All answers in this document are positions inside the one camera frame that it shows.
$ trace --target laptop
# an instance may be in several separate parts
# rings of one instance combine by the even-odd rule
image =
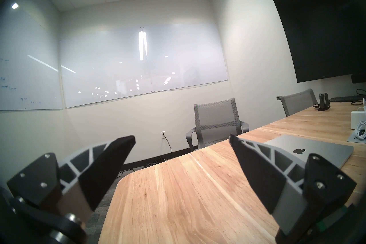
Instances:
[[[341,168],[353,153],[353,146],[313,141],[295,136],[282,135],[265,142],[290,152],[306,163],[309,154],[316,153]]]

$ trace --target wood grain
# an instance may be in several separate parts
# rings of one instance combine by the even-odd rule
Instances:
[[[263,143],[286,134],[354,146],[342,168],[358,183],[349,205],[365,188],[366,145],[345,141],[355,109],[309,108],[240,137]],[[223,141],[123,178],[99,243],[275,243],[278,228]]]

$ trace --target white cable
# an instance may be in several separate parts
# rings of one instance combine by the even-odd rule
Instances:
[[[366,109],[365,99],[363,99],[363,109],[364,110]],[[364,130],[362,135],[359,134],[360,130]],[[360,123],[357,124],[356,129],[355,129],[355,134],[359,140],[363,140],[364,138],[366,138],[366,121],[360,121]]]

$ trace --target black tv screen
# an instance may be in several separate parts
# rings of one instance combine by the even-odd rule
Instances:
[[[365,71],[365,0],[274,0],[297,82]]]

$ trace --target gray mesh chair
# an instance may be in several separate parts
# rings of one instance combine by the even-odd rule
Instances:
[[[249,125],[239,120],[234,98],[208,104],[195,104],[194,116],[196,127],[186,133],[191,151],[193,151],[194,132],[197,132],[198,148],[201,149],[227,140],[230,134],[237,136],[249,131]]]
[[[286,117],[318,103],[311,88],[288,96],[277,96],[277,100],[281,100]]]

